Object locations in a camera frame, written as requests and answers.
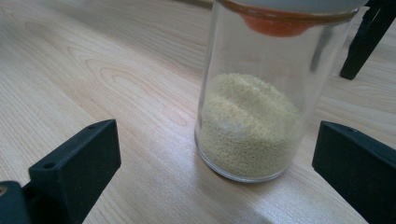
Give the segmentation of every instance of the black bracket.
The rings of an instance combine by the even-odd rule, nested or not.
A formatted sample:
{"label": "black bracket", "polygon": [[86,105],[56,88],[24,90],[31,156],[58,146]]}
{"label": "black bracket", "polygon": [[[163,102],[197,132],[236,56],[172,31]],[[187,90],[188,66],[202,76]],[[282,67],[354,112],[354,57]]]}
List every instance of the black bracket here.
{"label": "black bracket", "polygon": [[322,121],[312,166],[369,223],[396,223],[396,150]]}
{"label": "black bracket", "polygon": [[0,182],[0,223],[82,223],[120,164],[116,121],[90,125],[31,166],[23,188]]}

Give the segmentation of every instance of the wooden table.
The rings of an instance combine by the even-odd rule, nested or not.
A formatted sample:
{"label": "wooden table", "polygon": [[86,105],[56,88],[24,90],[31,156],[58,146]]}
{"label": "wooden table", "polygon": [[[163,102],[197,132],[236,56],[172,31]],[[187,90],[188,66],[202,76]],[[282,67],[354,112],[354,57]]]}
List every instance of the wooden table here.
{"label": "wooden table", "polygon": [[0,179],[26,184],[62,142],[116,119],[122,166],[85,223],[365,223],[311,162],[323,119],[396,147],[395,24],[353,81],[337,76],[344,47],[293,165],[249,185],[216,175],[194,144],[210,8],[0,0]]}

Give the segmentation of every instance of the granular material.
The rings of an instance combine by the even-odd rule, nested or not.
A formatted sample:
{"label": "granular material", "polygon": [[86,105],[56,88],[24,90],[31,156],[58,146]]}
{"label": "granular material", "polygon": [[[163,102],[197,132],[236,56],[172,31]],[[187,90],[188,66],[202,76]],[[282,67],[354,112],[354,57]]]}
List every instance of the granular material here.
{"label": "granular material", "polygon": [[214,76],[201,114],[199,148],[221,170],[263,178],[289,166],[300,112],[274,86],[252,75]]}

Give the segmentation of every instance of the light wood surface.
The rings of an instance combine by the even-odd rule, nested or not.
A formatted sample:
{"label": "light wood surface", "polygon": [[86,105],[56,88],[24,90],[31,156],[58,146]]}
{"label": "light wood surface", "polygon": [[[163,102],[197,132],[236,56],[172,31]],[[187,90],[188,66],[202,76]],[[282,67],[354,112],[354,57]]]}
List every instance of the light wood surface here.
{"label": "light wood surface", "polygon": [[211,4],[0,0],[0,180],[116,119],[122,166],[84,223],[365,223],[311,167],[319,122],[396,147],[396,25],[353,81],[337,76],[293,165],[262,184],[214,174],[193,139]]}

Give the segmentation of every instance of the glass jar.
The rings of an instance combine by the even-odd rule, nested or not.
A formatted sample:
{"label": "glass jar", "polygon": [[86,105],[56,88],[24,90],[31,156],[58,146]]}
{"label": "glass jar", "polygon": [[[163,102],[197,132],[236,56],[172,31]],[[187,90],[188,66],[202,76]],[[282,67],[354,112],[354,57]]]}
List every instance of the glass jar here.
{"label": "glass jar", "polygon": [[210,168],[261,182],[290,166],[364,3],[214,1],[195,125],[198,151]]}

